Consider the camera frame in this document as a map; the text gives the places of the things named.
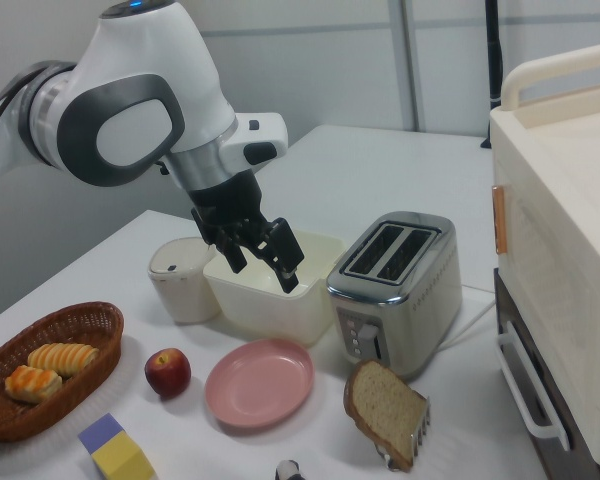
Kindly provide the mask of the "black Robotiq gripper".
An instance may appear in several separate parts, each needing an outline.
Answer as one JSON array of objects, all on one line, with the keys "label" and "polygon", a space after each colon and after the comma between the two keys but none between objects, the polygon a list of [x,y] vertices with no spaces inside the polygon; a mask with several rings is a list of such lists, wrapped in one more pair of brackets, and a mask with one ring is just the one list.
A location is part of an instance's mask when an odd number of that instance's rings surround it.
[{"label": "black Robotiq gripper", "polygon": [[246,239],[251,253],[273,271],[284,293],[291,293],[299,285],[297,268],[304,253],[286,219],[268,222],[261,213],[262,193],[251,170],[214,187],[189,191],[188,195],[202,238],[216,245],[233,273],[247,265],[237,241]]}]

